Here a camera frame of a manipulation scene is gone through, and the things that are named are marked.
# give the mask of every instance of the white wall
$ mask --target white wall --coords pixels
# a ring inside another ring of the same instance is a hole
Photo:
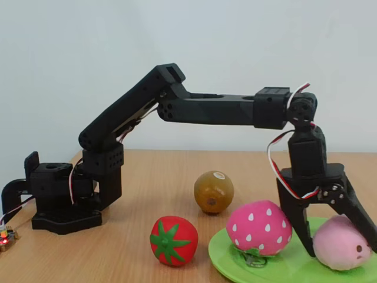
[[[310,81],[328,149],[377,151],[373,0],[14,0],[0,7],[0,187],[24,176],[33,150],[43,162],[69,160],[91,120],[168,62],[180,66],[192,92],[253,95]],[[152,114],[125,146],[264,150],[277,134],[171,124]]]

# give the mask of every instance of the wooden table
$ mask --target wooden table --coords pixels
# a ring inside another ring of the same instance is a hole
[[[273,155],[280,167],[289,166],[287,153]],[[1,282],[228,282],[211,265],[209,240],[243,203],[278,203],[265,153],[126,150],[124,160],[123,196],[103,211],[103,226],[64,236],[33,231],[35,206],[23,208],[9,223],[22,238],[0,254]],[[377,154],[329,154],[329,161],[345,164],[360,201],[377,219]],[[194,182],[209,170],[224,172],[235,186],[232,204],[218,216],[205,215],[193,196]],[[309,209],[310,216],[333,214],[324,205]],[[151,228],[164,215],[182,216],[199,232],[196,256],[182,268],[160,264],[151,251]]]

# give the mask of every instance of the green tomato leaves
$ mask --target green tomato leaves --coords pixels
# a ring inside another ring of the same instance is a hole
[[[162,221],[158,222],[158,235],[150,235],[150,241],[157,246],[154,256],[159,259],[161,254],[164,254],[167,262],[171,262],[171,256],[175,257],[179,261],[184,261],[184,259],[174,250],[178,246],[186,246],[191,241],[178,241],[174,240],[174,236],[178,231],[179,224],[174,225],[169,231],[165,233]]]

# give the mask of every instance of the pink strawberry toy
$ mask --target pink strawberry toy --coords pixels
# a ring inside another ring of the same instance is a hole
[[[227,233],[241,251],[261,256],[278,254],[292,237],[292,226],[283,211],[269,200],[241,206],[230,216]]]

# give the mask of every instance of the circuit board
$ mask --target circuit board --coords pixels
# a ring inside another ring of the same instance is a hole
[[[6,252],[18,240],[17,231],[7,226],[0,230],[0,252]]]

